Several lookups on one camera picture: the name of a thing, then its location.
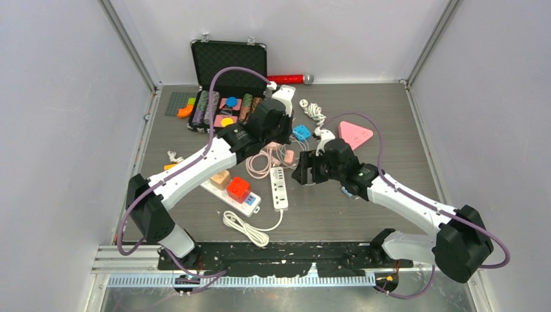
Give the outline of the red cube socket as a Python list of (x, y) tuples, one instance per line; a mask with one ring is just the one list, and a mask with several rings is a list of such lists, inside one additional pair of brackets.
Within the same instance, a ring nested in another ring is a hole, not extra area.
[(228, 184), (226, 191), (229, 197), (238, 203), (244, 203), (250, 195), (250, 184), (241, 177), (234, 177)]

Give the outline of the tan cube socket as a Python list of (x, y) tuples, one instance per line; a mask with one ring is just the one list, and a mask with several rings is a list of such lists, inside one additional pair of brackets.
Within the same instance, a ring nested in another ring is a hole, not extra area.
[(217, 189), (225, 190), (229, 186), (232, 178), (228, 170), (223, 170), (210, 177), (209, 180), (211, 184)]

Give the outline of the light blue charger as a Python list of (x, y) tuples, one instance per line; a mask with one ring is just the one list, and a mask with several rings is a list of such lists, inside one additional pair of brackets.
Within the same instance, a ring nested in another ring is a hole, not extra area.
[(341, 187), (341, 191), (345, 196), (347, 196), (348, 199), (353, 199), (353, 200), (357, 199), (357, 196), (347, 191), (345, 187)]

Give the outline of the pink small charger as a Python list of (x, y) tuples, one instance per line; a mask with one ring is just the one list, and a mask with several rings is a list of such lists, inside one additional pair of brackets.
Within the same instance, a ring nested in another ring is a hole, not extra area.
[(285, 151), (285, 154), (284, 154), (284, 162), (287, 164), (287, 165), (292, 165), (294, 161), (294, 151), (293, 150), (286, 150)]

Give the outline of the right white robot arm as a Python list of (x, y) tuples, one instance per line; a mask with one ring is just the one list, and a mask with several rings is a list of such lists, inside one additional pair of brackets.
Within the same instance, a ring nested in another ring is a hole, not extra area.
[(350, 194), (386, 207), (424, 231), (412, 235), (384, 229), (371, 242), (371, 258), (380, 267), (406, 259), (434, 265), (466, 283), (494, 251), (475, 208), (457, 209), (407, 188), (377, 166), (360, 162), (340, 138), (328, 141), (323, 151), (301, 152), (292, 178), (301, 185), (338, 181)]

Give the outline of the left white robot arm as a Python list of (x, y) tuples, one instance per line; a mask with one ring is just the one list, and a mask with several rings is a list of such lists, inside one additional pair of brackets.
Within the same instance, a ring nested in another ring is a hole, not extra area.
[(269, 143), (287, 144), (292, 119), (291, 100), (272, 96), (258, 104), (246, 123), (219, 130), (181, 164), (149, 178), (135, 175), (129, 181), (128, 207), (121, 223), (132, 218), (143, 240), (162, 245), (182, 268), (194, 268), (199, 261), (196, 243), (173, 221), (170, 209), (204, 181), (257, 155)]

